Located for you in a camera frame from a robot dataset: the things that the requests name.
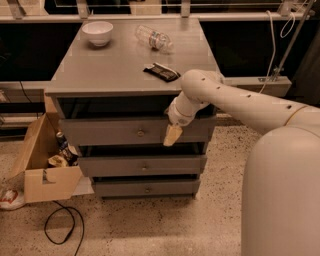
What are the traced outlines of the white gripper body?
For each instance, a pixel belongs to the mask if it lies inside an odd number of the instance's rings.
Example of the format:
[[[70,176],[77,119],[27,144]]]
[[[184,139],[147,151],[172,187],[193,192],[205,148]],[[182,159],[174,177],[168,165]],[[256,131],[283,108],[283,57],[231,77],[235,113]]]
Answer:
[[[192,99],[181,92],[167,109],[169,123],[180,127],[188,126],[194,120],[197,112],[208,105],[208,102]]]

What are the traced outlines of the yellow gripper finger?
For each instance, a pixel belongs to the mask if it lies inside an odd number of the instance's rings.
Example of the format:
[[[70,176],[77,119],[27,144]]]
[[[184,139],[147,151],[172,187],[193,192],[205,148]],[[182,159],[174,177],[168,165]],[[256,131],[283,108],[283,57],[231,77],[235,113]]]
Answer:
[[[166,129],[163,145],[170,147],[180,138],[183,133],[183,129],[179,125],[169,124]]]

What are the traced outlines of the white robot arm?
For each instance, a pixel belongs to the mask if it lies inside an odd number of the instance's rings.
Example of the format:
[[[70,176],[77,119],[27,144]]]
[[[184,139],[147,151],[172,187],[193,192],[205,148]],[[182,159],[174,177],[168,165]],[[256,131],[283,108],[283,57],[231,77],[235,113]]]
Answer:
[[[164,144],[213,104],[262,135],[244,170],[241,256],[320,256],[320,109],[190,70],[168,107]]]

